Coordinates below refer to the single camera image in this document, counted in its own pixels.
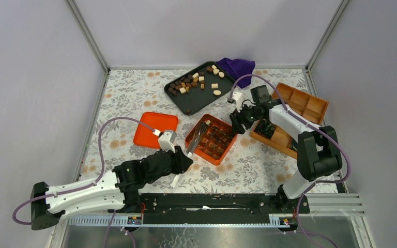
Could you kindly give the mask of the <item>orange chocolate box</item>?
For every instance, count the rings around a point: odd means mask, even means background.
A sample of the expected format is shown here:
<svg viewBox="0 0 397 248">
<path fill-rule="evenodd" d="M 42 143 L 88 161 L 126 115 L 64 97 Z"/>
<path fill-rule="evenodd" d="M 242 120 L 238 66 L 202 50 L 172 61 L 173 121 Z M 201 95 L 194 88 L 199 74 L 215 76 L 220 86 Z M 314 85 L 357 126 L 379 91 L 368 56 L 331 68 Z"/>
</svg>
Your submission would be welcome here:
<svg viewBox="0 0 397 248">
<path fill-rule="evenodd" d="M 210 120 L 211 123 L 208 125 L 208 128 L 202 136 L 194 154 L 214 166 L 219 166 L 235 143 L 237 135 L 231 134 L 231 125 L 210 114 L 203 115 L 199 122 L 206 122 L 207 120 Z M 185 138 L 186 147 L 192 139 L 193 129 Z"/>
</svg>

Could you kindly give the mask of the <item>white metal tongs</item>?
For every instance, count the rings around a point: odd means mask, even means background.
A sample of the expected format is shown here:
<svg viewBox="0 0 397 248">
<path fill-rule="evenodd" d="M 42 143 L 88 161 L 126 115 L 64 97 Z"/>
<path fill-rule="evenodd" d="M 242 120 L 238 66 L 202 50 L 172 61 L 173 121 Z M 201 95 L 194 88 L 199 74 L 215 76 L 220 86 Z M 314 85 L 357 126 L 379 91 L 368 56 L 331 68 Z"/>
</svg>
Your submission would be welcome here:
<svg viewBox="0 0 397 248">
<path fill-rule="evenodd" d="M 192 132 L 192 139 L 189 143 L 189 145 L 187 146 L 187 149 L 185 152 L 183 152 L 185 155 L 187 155 L 189 158 L 192 158 L 202 136 L 205 133 L 205 128 L 207 127 L 207 124 L 205 124 L 205 122 L 200 121 L 196 127 L 193 129 Z M 176 150 L 182 150 L 179 146 L 175 146 L 175 151 Z M 176 175 L 175 178 L 173 179 L 173 181 L 171 182 L 170 186 L 174 187 L 176 185 L 176 183 L 179 180 L 181 174 Z"/>
</svg>

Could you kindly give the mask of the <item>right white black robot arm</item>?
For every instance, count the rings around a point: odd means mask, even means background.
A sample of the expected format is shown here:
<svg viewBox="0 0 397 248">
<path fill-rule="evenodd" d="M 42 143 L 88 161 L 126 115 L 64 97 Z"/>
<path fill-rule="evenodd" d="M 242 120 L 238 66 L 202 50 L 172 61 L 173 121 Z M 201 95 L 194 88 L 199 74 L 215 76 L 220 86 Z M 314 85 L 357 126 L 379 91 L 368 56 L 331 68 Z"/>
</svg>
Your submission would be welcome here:
<svg viewBox="0 0 397 248">
<path fill-rule="evenodd" d="M 297 170 L 281 185 L 276 198 L 277 209 L 288 213 L 296 207 L 296 198 L 307 191 L 317 179 L 342 168 L 340 146 L 335 129 L 321 127 L 291 109 L 282 96 L 272 99 L 265 85 L 251 90 L 253 104 L 244 104 L 241 92 L 232 89 L 228 102 L 235 104 L 230 114 L 232 134 L 244 134 L 253 123 L 268 120 L 283 129 L 297 142 Z"/>
</svg>

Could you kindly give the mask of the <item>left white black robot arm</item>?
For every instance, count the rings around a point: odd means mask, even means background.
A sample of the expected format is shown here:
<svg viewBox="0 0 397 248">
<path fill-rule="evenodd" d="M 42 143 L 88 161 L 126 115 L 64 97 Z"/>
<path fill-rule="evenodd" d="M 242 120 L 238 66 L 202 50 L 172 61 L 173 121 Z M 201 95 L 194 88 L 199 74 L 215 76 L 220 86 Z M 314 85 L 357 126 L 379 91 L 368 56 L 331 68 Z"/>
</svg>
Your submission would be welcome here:
<svg viewBox="0 0 397 248">
<path fill-rule="evenodd" d="M 30 204 L 31 229 L 43 230 L 60 220 L 86 212 L 124 210 L 134 212 L 141 200 L 139 189 L 170 174 L 183 174 L 192 165 L 192 153 L 159 150 L 129 160 L 104 173 L 100 180 L 86 179 L 60 186 L 45 182 L 33 186 Z"/>
</svg>

